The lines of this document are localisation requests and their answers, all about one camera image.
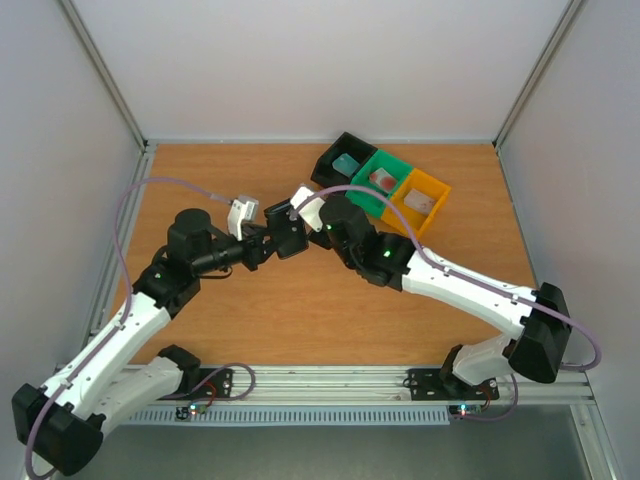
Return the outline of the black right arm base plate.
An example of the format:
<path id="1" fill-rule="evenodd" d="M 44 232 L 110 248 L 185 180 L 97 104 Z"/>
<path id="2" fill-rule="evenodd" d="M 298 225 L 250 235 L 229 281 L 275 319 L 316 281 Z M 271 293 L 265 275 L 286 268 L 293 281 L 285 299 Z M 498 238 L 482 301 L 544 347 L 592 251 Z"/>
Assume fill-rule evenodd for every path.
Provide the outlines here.
<path id="1" fill-rule="evenodd" d="M 494 378 L 479 385 L 469 385 L 437 368 L 409 369 L 403 387 L 409 390 L 413 401 L 493 401 L 500 398 Z"/>

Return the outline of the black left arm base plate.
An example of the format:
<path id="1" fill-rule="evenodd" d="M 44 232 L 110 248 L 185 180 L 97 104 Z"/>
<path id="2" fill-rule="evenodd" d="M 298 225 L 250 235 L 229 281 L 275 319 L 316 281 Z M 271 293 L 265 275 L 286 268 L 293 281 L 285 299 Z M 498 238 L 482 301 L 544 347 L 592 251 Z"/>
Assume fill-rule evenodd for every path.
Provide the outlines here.
<path id="1" fill-rule="evenodd" d="M 177 389 L 161 400 L 204 400 L 215 394 L 216 399 L 231 397 L 234 371 L 232 368 L 200 368 L 184 373 Z"/>

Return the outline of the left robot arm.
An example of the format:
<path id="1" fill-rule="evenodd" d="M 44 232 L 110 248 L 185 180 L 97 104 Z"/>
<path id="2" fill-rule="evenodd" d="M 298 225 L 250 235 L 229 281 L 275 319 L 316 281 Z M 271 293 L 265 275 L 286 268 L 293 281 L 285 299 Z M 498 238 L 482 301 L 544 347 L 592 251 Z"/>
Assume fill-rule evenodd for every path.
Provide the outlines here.
<path id="1" fill-rule="evenodd" d="M 272 254 L 267 227 L 237 222 L 228 232 L 201 209 L 176 215 L 167 241 L 153 256 L 112 319 L 84 349 L 41 386 L 25 384 L 11 400 L 17 437 L 26 447 L 25 468 L 39 478 L 33 460 L 71 476 L 95 457 L 106 436 L 156 400 L 192 400 L 229 372 L 204 373 L 194 354 L 170 345 L 124 380 L 116 377 L 138 350 L 165 328 L 200 291 L 205 279 L 225 279 L 237 264 L 255 270 Z"/>

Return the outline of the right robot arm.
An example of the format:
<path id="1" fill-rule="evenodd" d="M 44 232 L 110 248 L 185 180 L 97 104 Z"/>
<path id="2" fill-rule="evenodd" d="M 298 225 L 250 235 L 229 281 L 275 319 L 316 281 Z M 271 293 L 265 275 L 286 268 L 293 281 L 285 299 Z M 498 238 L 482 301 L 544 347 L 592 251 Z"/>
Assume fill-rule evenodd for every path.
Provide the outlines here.
<path id="1" fill-rule="evenodd" d="M 316 198 L 299 212 L 369 283 L 436 299 L 499 330 L 492 339 L 449 351 L 436 380 L 448 397 L 512 373 L 542 384 L 556 380 L 572 330 L 556 317 L 568 312 L 560 288 L 543 283 L 531 290 L 460 267 L 406 237 L 377 231 L 342 195 Z"/>

